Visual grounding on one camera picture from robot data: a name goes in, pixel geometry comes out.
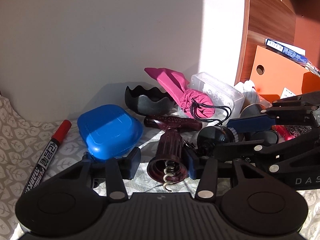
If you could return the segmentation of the clear plastic container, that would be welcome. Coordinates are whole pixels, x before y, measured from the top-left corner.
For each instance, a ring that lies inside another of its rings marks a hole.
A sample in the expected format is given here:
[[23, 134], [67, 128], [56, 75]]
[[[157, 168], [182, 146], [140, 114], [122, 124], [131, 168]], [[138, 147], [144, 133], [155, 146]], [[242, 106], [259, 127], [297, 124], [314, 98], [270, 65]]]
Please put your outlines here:
[[231, 119], [240, 116], [245, 98], [232, 86], [202, 72], [191, 76], [190, 88], [207, 94], [216, 106], [228, 106], [232, 111]]

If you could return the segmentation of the black wavy edge bowl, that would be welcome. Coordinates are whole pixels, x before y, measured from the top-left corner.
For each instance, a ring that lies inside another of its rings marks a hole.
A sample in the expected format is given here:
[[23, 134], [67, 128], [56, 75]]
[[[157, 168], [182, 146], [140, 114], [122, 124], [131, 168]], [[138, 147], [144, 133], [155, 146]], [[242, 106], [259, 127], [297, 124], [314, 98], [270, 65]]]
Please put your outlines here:
[[145, 89], [138, 85], [134, 89], [125, 89], [126, 106], [139, 115], [164, 115], [169, 113], [176, 102], [168, 92], [161, 92], [157, 87]]

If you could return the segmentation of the blue patterned box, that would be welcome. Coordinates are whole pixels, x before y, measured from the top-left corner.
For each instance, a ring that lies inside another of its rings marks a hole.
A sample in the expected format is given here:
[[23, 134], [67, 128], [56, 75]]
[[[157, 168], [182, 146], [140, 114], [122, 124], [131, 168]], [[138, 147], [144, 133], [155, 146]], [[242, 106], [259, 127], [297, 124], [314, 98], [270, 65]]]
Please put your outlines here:
[[265, 39], [265, 45], [268, 49], [287, 57], [288, 59], [298, 63], [307, 64], [308, 59], [305, 56], [305, 50], [284, 42], [272, 40], [270, 38]]

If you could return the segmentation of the pink drawstring pouch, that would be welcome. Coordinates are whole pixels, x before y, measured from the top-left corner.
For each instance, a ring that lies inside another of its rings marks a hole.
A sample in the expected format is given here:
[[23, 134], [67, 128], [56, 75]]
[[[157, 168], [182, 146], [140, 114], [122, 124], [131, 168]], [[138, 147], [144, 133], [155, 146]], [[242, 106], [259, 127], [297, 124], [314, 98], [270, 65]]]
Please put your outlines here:
[[[218, 125], [222, 125], [231, 117], [230, 107], [217, 106], [207, 94], [188, 88], [189, 81], [181, 72], [168, 68], [145, 68], [144, 71], [169, 93], [188, 117], [202, 122], [217, 122]], [[226, 117], [214, 118], [216, 109], [225, 111]]]

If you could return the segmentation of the wooden shelf cabinet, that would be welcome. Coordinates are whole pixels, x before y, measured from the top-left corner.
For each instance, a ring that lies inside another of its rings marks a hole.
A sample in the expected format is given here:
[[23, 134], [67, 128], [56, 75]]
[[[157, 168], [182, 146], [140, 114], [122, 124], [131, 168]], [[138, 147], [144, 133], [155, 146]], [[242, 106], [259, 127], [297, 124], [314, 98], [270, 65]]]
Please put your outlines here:
[[319, 0], [245, 0], [236, 82], [249, 79], [255, 50], [273, 38], [305, 49], [319, 66]]

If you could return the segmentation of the orange cardboard storage box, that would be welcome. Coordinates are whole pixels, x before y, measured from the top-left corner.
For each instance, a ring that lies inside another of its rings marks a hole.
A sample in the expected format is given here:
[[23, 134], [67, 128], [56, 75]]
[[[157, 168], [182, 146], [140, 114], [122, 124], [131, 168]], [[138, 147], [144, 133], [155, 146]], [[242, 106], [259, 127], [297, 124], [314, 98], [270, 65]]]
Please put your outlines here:
[[319, 91], [319, 77], [299, 64], [257, 46], [250, 75], [257, 93], [269, 102]]

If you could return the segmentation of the black round cap object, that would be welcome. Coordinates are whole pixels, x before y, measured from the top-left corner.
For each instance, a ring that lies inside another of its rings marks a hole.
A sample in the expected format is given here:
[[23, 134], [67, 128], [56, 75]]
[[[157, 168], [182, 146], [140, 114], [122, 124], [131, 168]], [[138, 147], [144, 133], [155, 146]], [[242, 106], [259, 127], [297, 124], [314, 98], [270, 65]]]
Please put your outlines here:
[[266, 107], [260, 103], [254, 103], [245, 107], [241, 114], [240, 118], [250, 118], [261, 114], [262, 110], [265, 110]]

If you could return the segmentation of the blue plastic case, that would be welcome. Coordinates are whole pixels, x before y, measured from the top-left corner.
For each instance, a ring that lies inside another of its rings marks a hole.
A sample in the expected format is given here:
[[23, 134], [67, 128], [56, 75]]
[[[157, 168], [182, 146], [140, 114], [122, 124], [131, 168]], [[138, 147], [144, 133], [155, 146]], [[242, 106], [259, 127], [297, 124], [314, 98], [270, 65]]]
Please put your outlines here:
[[130, 152], [143, 125], [118, 105], [102, 105], [78, 117], [77, 126], [89, 153], [99, 161]]

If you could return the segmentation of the maroon corkscrew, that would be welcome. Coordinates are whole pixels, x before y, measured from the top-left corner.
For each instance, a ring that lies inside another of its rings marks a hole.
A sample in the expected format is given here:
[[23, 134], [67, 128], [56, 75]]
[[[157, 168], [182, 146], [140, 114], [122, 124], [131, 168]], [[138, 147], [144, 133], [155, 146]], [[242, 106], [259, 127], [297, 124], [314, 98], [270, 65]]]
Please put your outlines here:
[[188, 176], [188, 157], [183, 152], [185, 140], [181, 134], [200, 131], [202, 122], [178, 116], [146, 116], [144, 125], [164, 132], [158, 141], [155, 157], [149, 161], [147, 173], [170, 192], [170, 185]]

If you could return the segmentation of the red cap black marker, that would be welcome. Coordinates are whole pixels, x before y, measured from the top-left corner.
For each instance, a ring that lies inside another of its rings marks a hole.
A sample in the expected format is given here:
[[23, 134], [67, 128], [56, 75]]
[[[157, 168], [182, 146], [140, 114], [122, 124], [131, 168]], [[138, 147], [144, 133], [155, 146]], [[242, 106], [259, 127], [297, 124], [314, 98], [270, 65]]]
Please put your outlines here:
[[22, 195], [39, 186], [40, 182], [43, 180], [46, 171], [54, 155], [59, 149], [60, 145], [63, 143], [68, 131], [70, 130], [72, 124], [69, 120], [63, 120], [56, 132], [52, 135], [47, 146], [44, 148], [42, 154], [40, 155], [35, 167], [33, 168], [29, 179], [23, 189]]

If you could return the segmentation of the leaf pattern cloth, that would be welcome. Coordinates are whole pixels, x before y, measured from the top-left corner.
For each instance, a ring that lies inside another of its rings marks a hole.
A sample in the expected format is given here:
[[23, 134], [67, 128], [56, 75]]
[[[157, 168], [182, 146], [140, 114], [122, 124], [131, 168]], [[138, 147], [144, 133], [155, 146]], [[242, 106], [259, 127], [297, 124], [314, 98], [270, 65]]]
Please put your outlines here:
[[[28, 121], [21, 117], [1, 96], [1, 239], [19, 239], [23, 231], [15, 215], [15, 205], [51, 136], [60, 122]], [[124, 182], [128, 195], [135, 192], [160, 192], [164, 189], [152, 180], [146, 171], [148, 162], [155, 156], [162, 132], [146, 128], [137, 146], [142, 159], [135, 177]], [[87, 151], [80, 137], [76, 120], [62, 145], [53, 157], [44, 180], [79, 162]]]

